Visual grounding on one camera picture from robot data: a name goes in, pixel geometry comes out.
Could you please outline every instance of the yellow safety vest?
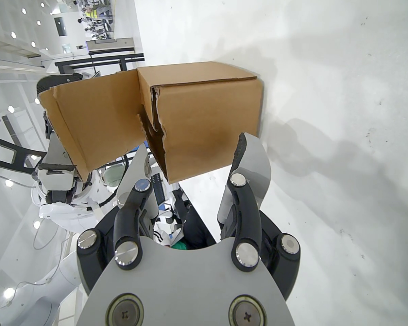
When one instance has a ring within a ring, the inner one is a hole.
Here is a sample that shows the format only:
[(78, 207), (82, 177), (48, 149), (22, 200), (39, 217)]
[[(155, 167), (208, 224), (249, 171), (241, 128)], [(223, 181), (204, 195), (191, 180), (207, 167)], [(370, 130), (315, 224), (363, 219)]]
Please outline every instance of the yellow safety vest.
[(90, 17), (90, 18), (92, 18), (92, 19), (97, 19), (98, 18), (98, 16), (97, 16), (97, 10), (92, 10), (91, 12), (85, 12), (85, 14), (86, 14), (86, 16), (88, 16), (88, 17)]

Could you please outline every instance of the ceiling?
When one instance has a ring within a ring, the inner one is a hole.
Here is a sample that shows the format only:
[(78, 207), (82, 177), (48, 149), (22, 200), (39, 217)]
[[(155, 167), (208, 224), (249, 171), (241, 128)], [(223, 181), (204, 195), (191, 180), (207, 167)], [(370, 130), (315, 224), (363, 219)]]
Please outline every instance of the ceiling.
[[(62, 54), (54, 19), (50, 15), (57, 6), (57, 0), (0, 0), (0, 36), (9, 37), (14, 32), (15, 41), (28, 48), (33, 41), (44, 59)], [(0, 51), (0, 59), (32, 63), (31, 59), (4, 51)], [(39, 60), (33, 59), (33, 63), (39, 64)], [(46, 150), (48, 141), (44, 138), (43, 109), (35, 103), (36, 82), (40, 77), (36, 73), (0, 70), (0, 117), (8, 117), (14, 139), (3, 122), (0, 123), (0, 138), (12, 143), (18, 138), (23, 147)], [(13, 106), (15, 112), (10, 113), (8, 106)], [(6, 151), (0, 150), (0, 158), (7, 158)], [(4, 169), (0, 169), (0, 175), (27, 186), (33, 185), (29, 175)], [(39, 219), (39, 211), (30, 194), (30, 188), (17, 184), (8, 187), (5, 180), (0, 179), (0, 306), (5, 302), (5, 289), (14, 288), (20, 281), (37, 281), (57, 264), (60, 244), (66, 235), (61, 228), (56, 232), (57, 225), (45, 220), (35, 246), (45, 245), (52, 237), (53, 241), (42, 250), (34, 249), (36, 229), (33, 223)]]

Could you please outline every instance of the person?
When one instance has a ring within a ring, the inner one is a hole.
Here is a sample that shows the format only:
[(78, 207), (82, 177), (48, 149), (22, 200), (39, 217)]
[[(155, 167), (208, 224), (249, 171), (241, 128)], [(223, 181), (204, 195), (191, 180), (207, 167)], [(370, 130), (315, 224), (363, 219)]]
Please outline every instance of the person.
[(153, 239), (164, 247), (170, 247), (177, 250), (196, 250), (216, 244), (215, 239), (210, 234), (210, 231), (207, 229), (192, 205), (190, 206), (185, 222), (183, 223), (182, 231), (184, 236), (175, 244), (171, 245), (172, 239), (164, 230), (159, 228), (157, 224), (158, 223), (156, 222), (156, 225), (154, 226)]
[(110, 6), (100, 6), (95, 9), (87, 7), (85, 15), (93, 20), (112, 20), (112, 10)]

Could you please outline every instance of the silver bolt cap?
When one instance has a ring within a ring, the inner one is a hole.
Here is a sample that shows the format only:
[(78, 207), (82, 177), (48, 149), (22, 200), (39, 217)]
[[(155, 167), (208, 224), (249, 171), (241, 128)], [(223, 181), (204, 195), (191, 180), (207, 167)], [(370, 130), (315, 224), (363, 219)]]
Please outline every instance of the silver bolt cap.
[(85, 230), (77, 239), (77, 246), (81, 249), (88, 249), (95, 244), (97, 233), (94, 230)]
[(259, 260), (258, 251), (251, 244), (241, 242), (236, 247), (236, 258), (245, 267), (254, 267)]
[(118, 198), (118, 206), (119, 208), (122, 208), (125, 205), (125, 202), (127, 201), (128, 196), (130, 195), (129, 192), (122, 193), (119, 198)]
[(298, 241), (289, 234), (283, 235), (283, 237), (281, 238), (281, 246), (289, 254), (296, 254), (299, 251)]
[(125, 241), (115, 250), (115, 261), (118, 265), (130, 265), (137, 258), (139, 248), (134, 241)]
[(139, 179), (135, 184), (134, 188), (139, 192), (145, 192), (150, 189), (151, 182), (148, 179)]
[(234, 173), (231, 177), (230, 177), (230, 182), (234, 185), (234, 186), (244, 186), (246, 184), (246, 178), (240, 174), (240, 173)]

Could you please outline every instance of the brown cardboard box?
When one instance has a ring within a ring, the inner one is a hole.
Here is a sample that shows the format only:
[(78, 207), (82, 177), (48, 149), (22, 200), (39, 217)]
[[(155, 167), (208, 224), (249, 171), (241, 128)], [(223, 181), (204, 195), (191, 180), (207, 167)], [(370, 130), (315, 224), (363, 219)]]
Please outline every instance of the brown cardboard box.
[(241, 132), (257, 135), (263, 85), (218, 62), (86, 79), (40, 94), (80, 176), (143, 143), (170, 183), (232, 162)]

